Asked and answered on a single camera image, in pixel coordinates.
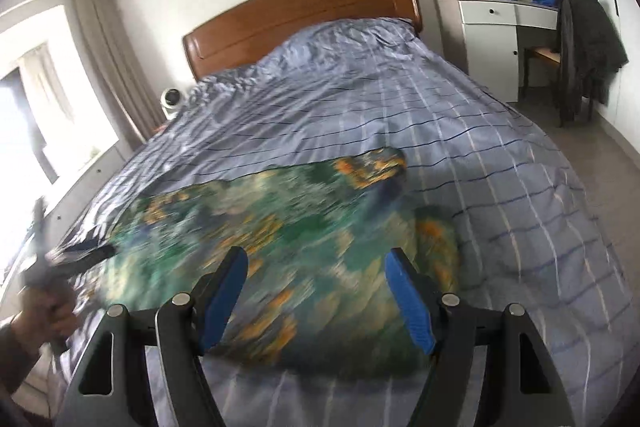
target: black jacket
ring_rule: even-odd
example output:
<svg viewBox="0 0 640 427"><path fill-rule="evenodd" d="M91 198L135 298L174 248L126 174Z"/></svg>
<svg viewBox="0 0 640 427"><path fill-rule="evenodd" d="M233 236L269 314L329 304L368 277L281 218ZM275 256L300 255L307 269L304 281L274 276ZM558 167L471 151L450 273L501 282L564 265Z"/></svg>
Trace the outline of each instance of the black jacket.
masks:
<svg viewBox="0 0 640 427"><path fill-rule="evenodd" d="M580 112L583 96L607 103L608 80L627 63L625 49L598 0L561 0L559 102L563 120Z"/></svg>

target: green floral cloth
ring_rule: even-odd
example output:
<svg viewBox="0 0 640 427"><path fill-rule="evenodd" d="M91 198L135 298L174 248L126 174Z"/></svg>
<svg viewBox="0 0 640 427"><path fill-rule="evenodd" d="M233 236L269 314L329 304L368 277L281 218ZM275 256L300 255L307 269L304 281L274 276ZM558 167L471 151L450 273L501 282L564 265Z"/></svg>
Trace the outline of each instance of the green floral cloth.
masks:
<svg viewBox="0 0 640 427"><path fill-rule="evenodd" d="M98 266L94 292L135 311L189 291L228 248L249 274L216 354L342 378L407 375L427 363L386 285L384 256L401 247L443 291L456 289L452 225L404 195L402 153L276 168L231 182L139 198Z"/></svg>

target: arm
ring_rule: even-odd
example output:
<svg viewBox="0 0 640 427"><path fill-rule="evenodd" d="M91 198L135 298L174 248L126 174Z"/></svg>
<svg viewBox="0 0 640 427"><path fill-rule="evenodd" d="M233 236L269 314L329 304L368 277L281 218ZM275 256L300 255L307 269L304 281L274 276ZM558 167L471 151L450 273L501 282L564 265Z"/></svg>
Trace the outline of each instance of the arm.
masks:
<svg viewBox="0 0 640 427"><path fill-rule="evenodd" d="M0 386L13 394L40 357L40 346L58 336L68 338L78 327L75 296L62 291L26 288L22 311L0 327Z"/></svg>
<svg viewBox="0 0 640 427"><path fill-rule="evenodd" d="M38 356L28 353L16 338L12 319L5 321L0 327L0 385L15 393L37 361Z"/></svg>

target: floor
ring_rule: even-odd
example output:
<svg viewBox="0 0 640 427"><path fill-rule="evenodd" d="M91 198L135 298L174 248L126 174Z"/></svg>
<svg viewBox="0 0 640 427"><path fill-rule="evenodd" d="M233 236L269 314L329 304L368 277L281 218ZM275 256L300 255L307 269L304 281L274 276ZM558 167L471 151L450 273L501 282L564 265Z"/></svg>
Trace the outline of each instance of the floor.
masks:
<svg viewBox="0 0 640 427"><path fill-rule="evenodd" d="M574 166L587 190L591 208L600 216L625 269L626 280L640 303L640 169L604 132L596 119L558 127L558 112L546 87L530 88L517 109L538 124Z"/></svg>

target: bed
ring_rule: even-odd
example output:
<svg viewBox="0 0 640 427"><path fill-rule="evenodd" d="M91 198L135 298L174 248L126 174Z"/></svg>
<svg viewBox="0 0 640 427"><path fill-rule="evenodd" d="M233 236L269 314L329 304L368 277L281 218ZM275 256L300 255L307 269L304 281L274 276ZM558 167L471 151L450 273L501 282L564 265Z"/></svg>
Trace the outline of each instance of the bed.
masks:
<svg viewBox="0 0 640 427"><path fill-rule="evenodd" d="M108 237L140 198L399 150L407 192L455 229L463 298L523 303L577 424L600 425L640 362L618 259L553 142L430 51L421 28L417 0L249 0L204 23L183 39L198 79L188 103L100 191L67 242ZM54 410L104 308L91 278L78 280L84 326L54 361ZM473 423L482 356L463 425ZM159 424L171 425L158 355L149 349L147 359ZM216 356L203 369L230 427L404 426L426 377L316 377Z"/></svg>

